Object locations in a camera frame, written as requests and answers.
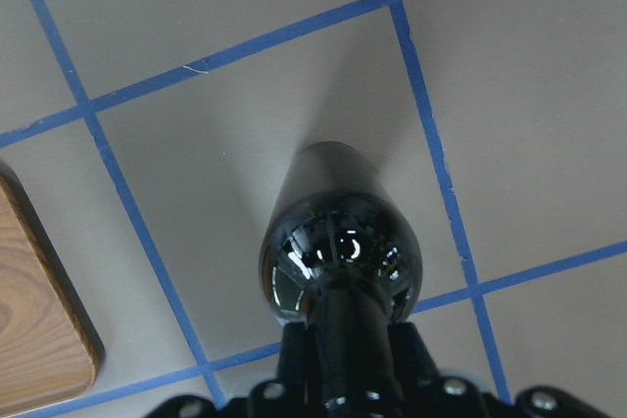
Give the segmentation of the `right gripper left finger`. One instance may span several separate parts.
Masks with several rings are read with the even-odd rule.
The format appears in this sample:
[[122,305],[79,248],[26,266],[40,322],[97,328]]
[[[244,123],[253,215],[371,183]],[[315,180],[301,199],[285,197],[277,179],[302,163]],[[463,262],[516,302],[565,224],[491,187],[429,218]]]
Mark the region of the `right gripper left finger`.
[[276,378],[284,384],[304,389],[317,375],[317,351],[308,325],[305,322],[285,324]]

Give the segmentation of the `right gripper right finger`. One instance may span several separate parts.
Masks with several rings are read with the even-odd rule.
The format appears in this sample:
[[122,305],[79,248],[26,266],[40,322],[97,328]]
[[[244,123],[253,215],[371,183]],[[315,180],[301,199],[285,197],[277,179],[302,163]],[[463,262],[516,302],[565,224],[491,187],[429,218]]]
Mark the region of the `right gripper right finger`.
[[440,377],[425,342],[410,322],[389,326],[395,376],[401,384],[430,384]]

